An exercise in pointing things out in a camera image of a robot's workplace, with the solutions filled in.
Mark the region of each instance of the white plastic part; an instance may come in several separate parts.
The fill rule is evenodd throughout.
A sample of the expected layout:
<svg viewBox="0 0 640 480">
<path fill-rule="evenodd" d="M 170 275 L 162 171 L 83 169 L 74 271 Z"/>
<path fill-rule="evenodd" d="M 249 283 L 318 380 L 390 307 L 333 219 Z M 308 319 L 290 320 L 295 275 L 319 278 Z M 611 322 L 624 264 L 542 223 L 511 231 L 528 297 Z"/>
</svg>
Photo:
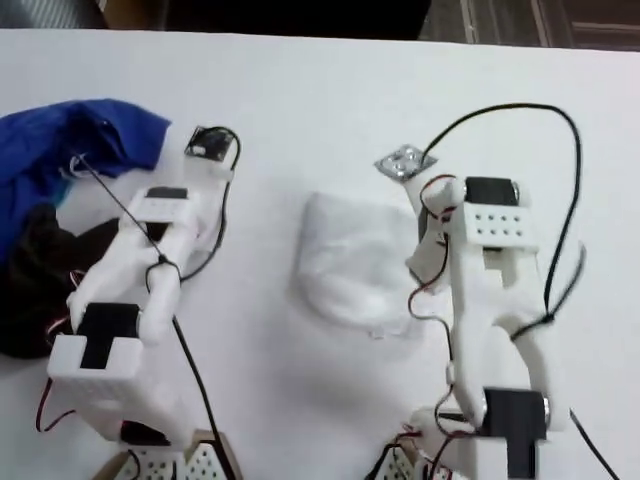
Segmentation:
<svg viewBox="0 0 640 480">
<path fill-rule="evenodd" d="M 451 409 L 442 409 L 440 413 L 460 413 Z M 441 420 L 449 431 L 462 429 L 470 431 L 468 425 Z M 413 439 L 416 446 L 428 456 L 435 456 L 445 437 L 437 428 L 434 410 L 422 408 L 411 416 L 411 425 L 422 436 Z M 547 432 L 547 440 L 536 444 L 536 479 L 573 480 L 574 474 L 567 462 L 570 452 L 567 450 L 568 433 Z M 452 471 L 452 477 L 470 480 L 515 480 L 508 477 L 507 445 L 505 439 L 488 437 L 469 437 L 453 440 L 442 456 L 441 464 Z"/>
<path fill-rule="evenodd" d="M 413 218 L 390 206 L 322 193 L 308 201 L 297 280 L 323 318 L 376 337 L 419 336 L 407 312 L 415 288 L 403 260 L 415 243 Z"/>
<path fill-rule="evenodd" d="M 414 478 L 414 476 L 414 466 L 402 451 L 402 448 L 392 447 L 387 451 L 375 480 L 409 479 Z"/>
<path fill-rule="evenodd" d="M 234 172 L 229 168 L 228 162 L 220 163 L 186 155 L 183 167 L 185 184 L 200 194 L 201 217 L 204 219 L 200 224 L 195 248 L 201 252 L 211 252 L 220 230 L 223 192 L 226 184 L 233 180 Z"/>
<path fill-rule="evenodd" d="M 131 455 L 120 468 L 113 480 L 173 480 L 174 471 L 179 466 L 184 468 L 184 456 L 181 453 L 154 452 L 150 450 L 134 450 L 140 462 L 140 471 Z"/>
<path fill-rule="evenodd" d="M 147 189 L 139 190 L 129 211 L 144 225 L 169 223 L 158 249 L 167 259 L 185 271 L 199 232 L 201 209 L 198 192 L 188 190 L 186 199 L 148 198 Z M 89 269 L 67 305 L 71 325 L 77 331 L 90 302 L 114 302 L 135 285 L 144 282 L 149 266 L 158 262 L 158 252 L 143 232 L 123 214 L 118 234 L 102 259 Z M 173 265 L 153 268 L 149 273 L 151 293 L 138 325 L 138 335 L 146 344 L 155 344 L 171 325 L 180 298 L 180 278 Z"/>
<path fill-rule="evenodd" d="M 113 340 L 104 369 L 82 368 L 87 339 L 57 336 L 49 360 L 49 376 L 67 395 L 71 406 L 107 440 L 118 441 L 123 422 L 138 422 L 162 433 L 170 451 L 190 445 L 195 423 L 163 368 L 162 342 L 166 339 L 180 299 L 180 276 L 205 218 L 201 197 L 187 189 L 187 198 L 148 197 L 137 192 L 129 211 L 144 226 L 166 223 L 158 249 L 174 263 L 154 267 L 148 274 L 150 293 L 137 320 L 138 338 Z M 144 285 L 146 271 L 159 254 L 145 234 L 126 214 L 119 231 L 102 259 L 87 274 L 67 303 L 74 331 L 92 302 L 121 301 L 134 287 Z"/>
<path fill-rule="evenodd" d="M 459 203 L 466 188 L 461 179 L 437 182 L 445 185 L 439 190 L 434 185 L 421 199 L 421 185 L 427 181 L 428 175 L 422 174 L 405 185 L 414 209 L 421 209 L 423 201 L 430 207 L 436 205 L 435 211 L 441 211 L 436 210 L 438 206 L 457 207 L 450 222 L 430 225 L 449 234 L 454 394 L 465 417 L 479 427 L 485 414 L 482 360 L 492 327 L 502 327 L 511 334 L 544 313 L 536 259 L 539 247 L 528 207 Z M 518 184 L 518 190 L 528 199 L 524 186 Z M 419 246 L 411 260 L 425 251 L 426 247 Z M 549 401 L 549 430 L 564 430 L 569 408 L 554 329 L 534 329 L 515 345 L 529 370 L 531 388 Z"/>
<path fill-rule="evenodd" d="M 58 335 L 47 367 L 56 388 L 91 427 L 105 439 L 120 440 L 123 421 L 135 421 L 162 432 L 169 450 L 191 444 L 195 422 L 168 383 L 158 348 L 138 338 L 115 338 L 104 369 L 81 368 L 87 338 Z"/>
<path fill-rule="evenodd" d="M 140 480 L 226 480 L 214 448 L 198 445 L 185 462 L 184 455 L 154 451 L 135 451 L 140 460 Z M 131 480 L 137 473 L 135 460 L 129 456 L 114 480 Z"/>
</svg>

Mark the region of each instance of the black fabric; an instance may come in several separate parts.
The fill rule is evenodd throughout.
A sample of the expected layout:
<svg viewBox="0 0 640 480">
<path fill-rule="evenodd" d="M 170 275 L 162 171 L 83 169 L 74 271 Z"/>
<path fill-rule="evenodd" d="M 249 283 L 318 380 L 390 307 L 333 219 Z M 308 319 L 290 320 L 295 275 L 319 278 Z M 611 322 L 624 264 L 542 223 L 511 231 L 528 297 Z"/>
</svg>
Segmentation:
<svg viewBox="0 0 640 480">
<path fill-rule="evenodd" d="M 45 331 L 68 315 L 66 299 L 74 289 L 69 273 L 87 271 L 100 260 L 117 231 L 112 219 L 76 237 L 60 228 L 53 206 L 37 205 L 29 212 L 0 268 L 0 352 L 18 358 L 50 353 Z"/>
</svg>

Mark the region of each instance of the floor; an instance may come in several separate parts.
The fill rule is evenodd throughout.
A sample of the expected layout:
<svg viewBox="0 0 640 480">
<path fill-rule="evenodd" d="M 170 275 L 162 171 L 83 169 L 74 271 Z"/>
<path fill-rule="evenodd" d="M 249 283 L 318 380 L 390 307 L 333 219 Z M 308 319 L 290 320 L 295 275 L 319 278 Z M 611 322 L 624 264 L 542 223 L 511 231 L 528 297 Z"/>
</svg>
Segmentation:
<svg viewBox="0 0 640 480">
<path fill-rule="evenodd" d="M 420 40 L 640 51 L 640 2 L 433 0 Z"/>
</svg>

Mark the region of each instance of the perforated white part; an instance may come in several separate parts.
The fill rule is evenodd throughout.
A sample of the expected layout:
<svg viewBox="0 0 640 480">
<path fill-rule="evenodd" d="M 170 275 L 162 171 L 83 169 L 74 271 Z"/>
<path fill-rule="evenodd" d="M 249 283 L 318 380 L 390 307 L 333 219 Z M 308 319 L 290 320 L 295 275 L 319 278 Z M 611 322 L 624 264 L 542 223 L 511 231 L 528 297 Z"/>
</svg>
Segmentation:
<svg viewBox="0 0 640 480">
<path fill-rule="evenodd" d="M 226 480 L 213 446 L 201 443 L 189 459 L 184 480 Z"/>
<path fill-rule="evenodd" d="M 213 447 L 201 443 L 189 462 L 185 464 L 181 454 L 163 454 L 154 452 L 136 452 L 140 459 L 140 474 L 135 460 L 129 456 L 114 480 L 226 480 Z"/>
<path fill-rule="evenodd" d="M 458 210 L 452 215 L 451 228 L 462 233 L 467 243 L 538 251 L 529 209 L 465 202 Z"/>
<path fill-rule="evenodd" d="M 409 462 L 402 448 L 390 448 L 382 465 L 380 465 L 380 470 L 378 470 L 375 480 L 411 480 L 414 477 L 413 471 L 413 465 Z"/>
<path fill-rule="evenodd" d="M 136 451 L 135 453 L 140 460 L 140 473 L 138 476 L 136 477 L 138 473 L 136 462 L 129 455 L 114 480 L 131 480 L 133 478 L 139 480 L 172 480 L 174 463 L 181 459 L 180 455 L 175 454 L 148 451 Z"/>
</svg>

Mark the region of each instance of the small metal bracket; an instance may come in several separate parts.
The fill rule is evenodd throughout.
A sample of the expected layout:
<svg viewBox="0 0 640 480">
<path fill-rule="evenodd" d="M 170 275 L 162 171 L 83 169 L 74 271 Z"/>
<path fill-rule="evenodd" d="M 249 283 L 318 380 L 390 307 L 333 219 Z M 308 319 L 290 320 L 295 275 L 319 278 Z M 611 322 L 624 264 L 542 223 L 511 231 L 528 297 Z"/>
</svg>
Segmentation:
<svg viewBox="0 0 640 480">
<path fill-rule="evenodd" d="M 422 162 L 423 152 L 412 145 L 402 145 L 398 150 L 374 163 L 384 175 L 399 183 L 415 177 L 433 166 L 438 159 L 427 155 Z"/>
</svg>

